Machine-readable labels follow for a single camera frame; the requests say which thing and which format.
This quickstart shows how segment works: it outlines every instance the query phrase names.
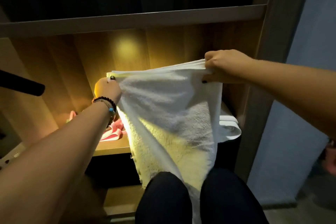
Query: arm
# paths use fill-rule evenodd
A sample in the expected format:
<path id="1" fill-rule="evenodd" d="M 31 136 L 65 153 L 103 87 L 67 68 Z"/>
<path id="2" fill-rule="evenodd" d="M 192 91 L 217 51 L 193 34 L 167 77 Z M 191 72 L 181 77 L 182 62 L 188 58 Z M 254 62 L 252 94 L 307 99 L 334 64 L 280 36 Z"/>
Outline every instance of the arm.
<path id="1" fill-rule="evenodd" d="M 100 79 L 95 95 L 115 103 L 116 81 Z M 28 148 L 0 173 L 0 223 L 57 223 L 109 121 L 108 107 L 93 103 L 64 127 Z"/>
<path id="2" fill-rule="evenodd" d="M 314 127 L 336 138 L 336 72 L 265 60 L 254 60 L 236 51 L 205 54 L 214 74 L 204 81 L 246 82 L 271 93 Z"/>

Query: light blue wall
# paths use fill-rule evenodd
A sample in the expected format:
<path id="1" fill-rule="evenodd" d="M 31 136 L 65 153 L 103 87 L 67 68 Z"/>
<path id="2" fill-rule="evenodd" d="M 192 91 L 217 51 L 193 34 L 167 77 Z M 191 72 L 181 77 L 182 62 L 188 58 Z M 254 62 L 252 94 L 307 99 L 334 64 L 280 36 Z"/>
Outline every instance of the light blue wall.
<path id="1" fill-rule="evenodd" d="M 336 0 L 306 0 L 287 63 L 336 70 Z M 274 102 L 247 182 L 259 202 L 295 201 L 327 141 Z"/>

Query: black handle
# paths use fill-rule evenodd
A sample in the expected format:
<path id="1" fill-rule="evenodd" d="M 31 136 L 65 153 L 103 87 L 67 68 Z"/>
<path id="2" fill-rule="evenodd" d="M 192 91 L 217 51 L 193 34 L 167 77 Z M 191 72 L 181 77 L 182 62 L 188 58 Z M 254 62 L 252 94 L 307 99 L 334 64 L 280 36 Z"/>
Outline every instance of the black handle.
<path id="1" fill-rule="evenodd" d="M 0 70 L 0 87 L 27 93 L 34 96 L 42 95 L 45 90 L 45 86 L 43 84 L 2 70 Z"/>

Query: leg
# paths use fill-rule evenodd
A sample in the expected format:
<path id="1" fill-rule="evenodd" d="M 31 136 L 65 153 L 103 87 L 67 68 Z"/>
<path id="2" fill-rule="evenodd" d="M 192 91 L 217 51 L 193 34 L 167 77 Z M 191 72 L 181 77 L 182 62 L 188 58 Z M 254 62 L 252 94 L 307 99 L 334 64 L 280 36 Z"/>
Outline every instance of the leg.
<path id="1" fill-rule="evenodd" d="M 170 172 L 159 172 L 147 185 L 135 213 L 136 224 L 191 224 L 188 190 Z"/>
<path id="2" fill-rule="evenodd" d="M 202 224 L 268 223 L 247 185 L 227 169 L 213 168 L 201 189 Z"/>

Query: forearm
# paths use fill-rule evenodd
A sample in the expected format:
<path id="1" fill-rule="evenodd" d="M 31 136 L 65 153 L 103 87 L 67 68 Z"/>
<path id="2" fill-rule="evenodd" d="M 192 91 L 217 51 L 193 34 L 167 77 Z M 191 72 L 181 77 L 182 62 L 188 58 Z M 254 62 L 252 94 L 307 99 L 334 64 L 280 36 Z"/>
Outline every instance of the forearm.
<path id="1" fill-rule="evenodd" d="M 109 116 L 104 103 L 92 104 L 4 169 L 1 223 L 50 222 L 60 201 L 84 173 Z"/>
<path id="2" fill-rule="evenodd" d="M 328 136 L 336 137 L 336 72 L 253 60 L 241 77 L 271 93 Z"/>

